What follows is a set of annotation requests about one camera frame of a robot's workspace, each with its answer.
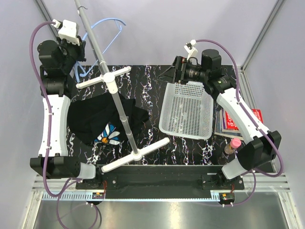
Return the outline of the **light blue clothes hanger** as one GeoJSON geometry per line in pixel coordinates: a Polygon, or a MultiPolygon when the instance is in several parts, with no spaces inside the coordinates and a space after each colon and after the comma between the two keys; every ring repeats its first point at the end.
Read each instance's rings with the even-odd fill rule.
{"type": "MultiPolygon", "coordinates": [[[[96,37],[97,44],[102,45],[102,48],[100,48],[100,53],[102,55],[107,52],[115,39],[120,35],[124,26],[126,26],[126,23],[123,20],[114,17],[101,19],[91,25],[92,32],[102,32],[102,34],[106,36],[105,42],[101,41],[101,36],[96,37]]],[[[91,48],[96,60],[88,70],[85,70],[80,62],[76,62],[74,72],[77,83],[80,83],[81,78],[86,77],[94,66],[99,66],[100,61],[98,60],[97,52],[92,45],[91,48]]]]}

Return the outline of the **black daisy print t-shirt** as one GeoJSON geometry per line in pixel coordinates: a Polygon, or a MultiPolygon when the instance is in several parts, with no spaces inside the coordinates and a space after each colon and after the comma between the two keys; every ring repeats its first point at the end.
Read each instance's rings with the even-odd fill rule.
{"type": "MultiPolygon", "coordinates": [[[[148,112],[136,107],[135,99],[126,99],[121,94],[119,97],[132,133],[139,134],[144,123],[149,120],[148,112]]],[[[76,137],[87,145],[93,143],[118,145],[127,140],[126,132],[110,93],[71,103],[67,123],[76,137]]]]}

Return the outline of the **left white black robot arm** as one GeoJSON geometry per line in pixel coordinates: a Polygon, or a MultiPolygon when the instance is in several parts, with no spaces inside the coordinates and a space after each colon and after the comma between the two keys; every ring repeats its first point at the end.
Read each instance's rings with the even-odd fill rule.
{"type": "Polygon", "coordinates": [[[103,177],[94,165],[69,156],[66,133],[73,79],[70,72],[77,60],[84,59],[83,48],[58,38],[46,40],[37,47],[39,53],[41,91],[44,106],[42,142],[38,156],[30,159],[30,167],[45,179],[86,179],[93,189],[99,188],[103,177]]]}

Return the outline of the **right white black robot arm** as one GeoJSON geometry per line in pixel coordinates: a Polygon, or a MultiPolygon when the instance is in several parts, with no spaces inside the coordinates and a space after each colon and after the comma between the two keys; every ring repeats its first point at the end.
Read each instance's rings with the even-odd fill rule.
{"type": "Polygon", "coordinates": [[[211,136],[212,111],[204,100],[218,103],[239,129],[244,147],[237,157],[224,165],[216,175],[222,189],[229,188],[234,179],[278,157],[281,135],[270,131],[242,99],[237,81],[222,73],[222,58],[217,50],[202,52],[196,64],[192,57],[176,56],[164,72],[169,78],[163,98],[159,129],[161,132],[190,139],[211,136]]]}

